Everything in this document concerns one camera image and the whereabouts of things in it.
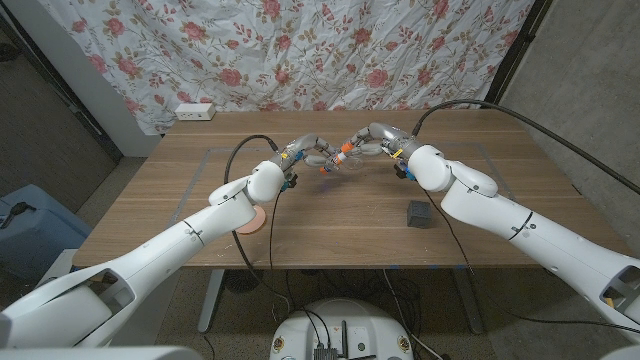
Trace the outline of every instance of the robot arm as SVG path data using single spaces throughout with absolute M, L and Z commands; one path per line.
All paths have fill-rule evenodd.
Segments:
M 284 183 L 271 161 L 209 196 L 210 206 L 133 251 L 44 284 L 0 315 L 0 348 L 106 345 L 162 281 L 214 239 L 251 221 Z M 113 279 L 96 288 L 91 279 Z
M 427 191 L 447 191 L 441 206 L 464 223 L 509 241 L 583 296 L 609 322 L 640 330 L 640 260 L 596 245 L 499 194 L 487 175 L 447 161 L 429 145 L 408 159 Z M 640 343 L 640 334 L 622 331 Z

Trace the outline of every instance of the electrical outlet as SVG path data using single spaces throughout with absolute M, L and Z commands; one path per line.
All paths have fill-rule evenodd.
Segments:
M 176 109 L 178 120 L 211 120 L 215 113 L 213 104 L 180 104 Z

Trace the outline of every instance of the black block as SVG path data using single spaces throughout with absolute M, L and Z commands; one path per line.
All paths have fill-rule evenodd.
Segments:
M 431 223 L 431 204 L 411 200 L 407 209 L 407 226 L 426 229 Z

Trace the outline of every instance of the cable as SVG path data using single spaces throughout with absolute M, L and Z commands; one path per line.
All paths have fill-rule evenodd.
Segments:
M 544 126 L 536 123 L 535 121 L 527 118 L 526 116 L 521 115 L 521 114 L 519 114 L 519 113 L 517 113 L 517 112 L 515 112 L 515 111 L 513 111 L 511 109 L 507 109 L 507 108 L 505 108 L 503 106 L 492 104 L 490 102 L 486 102 L 486 101 L 482 101 L 482 100 L 472 100 L 472 99 L 458 99 L 458 100 L 451 100 L 451 101 L 445 101 L 443 103 L 440 103 L 440 104 L 432 107 L 431 109 L 427 110 L 427 112 L 425 112 L 424 115 L 422 115 L 420 120 L 418 120 L 418 123 L 416 124 L 416 126 L 413 128 L 413 131 L 411 132 L 411 135 L 413 135 L 414 137 L 418 136 L 418 133 L 420 132 L 420 127 L 422 127 L 422 123 L 424 122 L 424 119 L 426 119 L 427 116 L 431 115 L 434 111 L 436 111 L 438 109 L 441 109 L 441 108 L 444 108 L 444 107 L 447 107 L 447 106 L 456 105 L 456 104 L 482 105 L 482 106 L 486 106 L 488 108 L 499 110 L 499 111 L 501 111 L 501 112 L 503 112 L 505 114 L 511 115 L 511 116 L 515 117 L 516 119 L 522 121 L 523 123 L 531 126 L 532 128 L 542 132 L 543 134 L 547 135 L 548 137 L 552 138 L 553 140 L 559 142 L 560 144 L 564 145 L 569 150 L 571 150 L 574 153 L 580 155 L 581 157 L 583 157 L 584 159 L 586 159 L 587 161 L 589 161 L 590 163 L 592 163 L 593 165 L 598 167 L 600 170 L 602 170 L 605 173 L 607 173 L 607 175 L 609 175 L 612 178 L 618 180 L 618 182 L 620 182 L 624 186 L 628 187 L 629 189 L 631 189 L 636 194 L 640 195 L 640 187 L 638 185 L 632 183 L 631 181 L 629 181 L 629 179 L 627 179 L 626 177 L 624 177 L 621 174 L 617 173 L 616 171 L 614 171 L 613 169 L 611 169 L 607 165 L 603 164 L 598 159 L 596 159 L 593 156 L 589 155 L 584 150 L 582 150 L 579 147 L 573 145 L 569 141 L 563 139 L 559 135 L 556 135 L 551 130 L 549 130 L 549 129 L 545 128 Z
M 327 348 L 331 349 L 331 335 L 329 335 L 329 328 L 327 327 L 327 324 L 324 322 L 324 320 L 322 320 L 320 315 L 316 314 L 315 312 L 305 309 L 304 306 L 302 307 L 302 311 L 306 312 L 307 316 L 309 316 L 309 314 L 312 314 L 313 316 L 320 319 L 320 321 L 322 322 L 322 325 L 324 325 L 324 331 L 326 331 L 327 333 Z
M 433 207 L 436 208 L 436 210 L 440 213 L 440 215 L 447 222 L 447 225 L 449 225 L 449 230 L 451 231 L 451 235 L 453 235 L 453 238 L 456 240 L 456 243 L 458 244 L 458 247 L 460 248 L 460 252 L 462 253 L 462 256 L 464 257 L 464 261 L 465 261 L 467 267 L 469 268 L 469 271 L 473 275 L 473 279 L 475 279 L 478 284 L 482 285 L 482 286 L 479 287 L 479 289 L 482 291 L 482 293 L 487 298 L 489 298 L 489 300 L 491 300 L 491 303 L 493 303 L 493 305 L 496 308 L 498 308 L 498 310 L 500 310 L 500 311 L 502 311 L 502 312 L 504 312 L 504 313 L 506 313 L 508 315 L 511 315 L 511 316 L 513 316 L 515 318 L 518 318 L 520 320 L 526 320 L 526 321 L 535 322 L 535 323 L 597 325 L 597 326 L 605 326 L 605 327 L 611 327 L 611 328 L 620 329 L 620 330 L 631 331 L 631 332 L 640 334 L 640 330 L 637 330 L 637 329 L 634 329 L 634 328 L 630 328 L 630 327 L 627 327 L 627 326 L 623 326 L 623 325 L 618 325 L 618 324 L 611 324 L 611 323 L 599 322 L 599 321 L 591 321 L 591 320 L 544 320 L 544 319 L 536 319 L 536 318 L 530 318 L 530 317 L 518 315 L 516 313 L 511 312 L 510 310 L 507 310 L 507 309 L 503 308 L 500 305 L 500 303 L 497 300 L 495 300 L 493 298 L 493 296 L 491 296 L 489 291 L 486 290 L 486 287 L 485 287 L 484 283 L 482 283 L 482 281 L 480 281 L 480 278 L 478 278 L 478 276 L 476 275 L 475 271 L 473 271 L 473 268 L 471 267 L 471 264 L 469 263 L 469 258 L 467 258 L 467 254 L 465 253 L 464 248 L 462 247 L 462 244 L 460 244 L 460 240 L 458 239 L 458 237 L 456 236 L 455 232 L 453 231 L 453 227 L 451 226 L 451 223 L 449 222 L 449 219 L 447 219 L 447 217 L 444 215 L 442 210 L 440 210 L 440 208 L 435 204 L 435 202 L 431 198 L 431 195 L 429 195 L 429 193 L 426 190 L 424 190 L 424 193 L 427 194 L 427 197 L 431 201 L 431 204 L 433 204 Z
M 297 308 L 296 307 L 296 302 L 293 299 L 293 294 L 291 293 L 291 286 L 289 285 L 289 270 L 285 271 L 285 283 L 287 284 L 287 293 L 289 294 L 289 297 L 291 298 L 291 304 L 293 305 L 293 308 L 296 309 Z M 313 330 L 316 332 L 316 337 L 318 338 L 318 344 L 322 345 L 322 342 L 320 341 L 320 334 L 318 333 L 318 328 L 316 327 L 316 324 L 311 319 L 311 315 L 309 315 L 309 310 L 305 309 L 304 306 L 303 306 L 302 307 L 302 311 L 304 311 L 305 314 L 307 314 L 307 317 L 309 318 L 309 321 L 311 322 L 311 325 L 313 326 Z M 327 330 L 327 337 L 328 337 L 329 336 L 329 330 L 327 329 L 326 325 L 325 325 L 325 330 Z
M 382 273 L 384 274 L 385 280 L 387 280 L 387 285 L 389 285 L 389 290 L 391 290 L 391 294 L 393 295 L 393 299 L 396 301 L 396 305 L 398 305 L 398 311 L 400 312 L 400 319 L 402 319 L 402 323 L 404 324 L 404 328 L 407 329 L 407 332 L 409 333 L 409 335 L 412 338 L 414 338 L 420 345 L 422 345 L 423 348 L 425 348 L 427 351 L 429 351 L 433 356 L 435 356 L 439 360 L 442 360 L 442 357 L 440 355 L 438 355 L 437 352 L 435 352 L 433 349 L 428 347 L 425 343 L 420 341 L 420 339 L 418 339 L 417 336 L 415 336 L 415 335 L 413 335 L 411 333 L 411 331 L 409 330 L 409 327 L 407 326 L 407 323 L 404 320 L 404 315 L 402 315 L 402 309 L 400 308 L 400 303 L 398 302 L 398 298 L 396 297 L 396 291 L 393 289 L 393 286 L 391 285 L 391 281 L 389 281 L 389 277 L 387 276 L 387 270 L 386 269 L 382 269 Z
M 273 223 L 276 220 L 276 208 L 278 207 L 278 200 L 280 200 L 281 194 L 282 194 L 282 191 L 280 191 L 278 193 L 278 196 L 276 196 L 276 202 L 275 204 L 273 204 L 273 213 L 271 214 L 271 229 L 269 230 L 269 267 L 271 268 L 271 272 L 273 272 L 273 258 L 272 258 L 272 252 L 271 252 L 271 244 L 273 243 Z
M 276 145 L 276 143 L 273 140 L 271 140 L 270 137 L 268 137 L 266 135 L 251 135 L 251 136 L 245 138 L 244 140 L 240 141 L 240 143 L 238 145 L 236 145 L 236 147 L 231 151 L 231 155 L 229 155 L 229 160 L 227 161 L 227 166 L 224 169 L 224 183 L 225 184 L 229 183 L 229 172 L 231 171 L 231 164 L 233 163 L 233 159 L 236 157 L 236 154 L 238 153 L 238 151 L 240 151 L 240 149 L 242 148 L 242 146 L 244 146 L 244 144 L 248 143 L 249 141 L 251 141 L 253 139 L 265 139 L 269 143 L 269 146 L 271 146 L 271 149 L 274 152 L 278 151 L 278 146 Z M 236 246 L 238 247 L 238 251 L 240 251 L 240 255 L 242 256 L 242 260 L 244 260 L 244 263 L 247 265 L 247 268 L 249 269 L 249 272 L 251 272 L 251 275 L 253 275 L 253 277 L 256 278 L 256 280 L 258 280 L 258 282 L 262 283 L 262 285 L 264 285 L 272 293 L 274 293 L 279 298 L 283 299 L 287 303 L 287 312 L 290 312 L 291 311 L 291 304 L 289 304 L 289 299 L 286 296 L 284 296 L 284 295 L 280 294 L 279 292 L 275 291 L 269 285 L 267 285 L 267 283 L 265 283 L 258 276 L 258 274 L 256 274 L 255 268 L 253 267 L 253 265 L 249 261 L 249 258 L 247 258 L 247 254 L 244 252 L 244 249 L 242 248 L 242 244 L 240 244 L 240 239 L 238 238 L 238 233 L 236 233 L 236 231 L 233 230 L 233 231 L 231 231 L 231 235 L 233 235 L 233 240 L 235 241 Z
M 294 309 L 297 309 L 295 300 L 293 300 L 293 295 L 291 294 L 291 287 L 289 286 L 289 270 L 285 270 L 284 281 L 287 284 L 287 293 L 289 294 L 289 299 L 291 299 L 291 305 L 293 305 Z
M 271 287 L 272 288 L 276 287 L 275 286 L 276 279 L 275 279 L 275 276 L 273 275 L 273 258 L 272 258 L 271 244 L 273 243 L 273 224 L 276 220 L 276 208 L 278 207 L 278 200 L 280 200 L 280 194 L 282 194 L 282 191 L 278 193 L 278 196 L 276 196 L 276 202 L 275 204 L 273 204 L 273 212 L 271 213 L 271 229 L 269 230 L 269 268 L 271 271 Z M 278 322 L 278 320 L 276 319 L 275 308 L 276 308 L 276 304 L 274 303 L 271 306 L 271 314 L 273 314 L 273 320 Z
M 204 341 L 207 342 L 207 344 L 209 344 L 209 347 L 211 348 L 211 360 L 215 360 L 216 358 L 216 351 L 213 350 L 213 345 L 211 345 L 211 341 L 209 341 L 209 339 L 207 338 L 206 335 L 202 335 L 202 337 L 204 338 Z

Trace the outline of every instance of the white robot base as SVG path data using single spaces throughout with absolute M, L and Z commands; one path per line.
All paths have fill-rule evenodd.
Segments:
M 270 360 L 413 359 L 409 336 L 402 325 L 369 303 L 332 298 L 305 309 L 309 316 L 305 311 L 296 311 L 278 327 Z M 326 329 L 318 316 L 326 323 Z M 318 329 L 320 346 L 311 321 Z

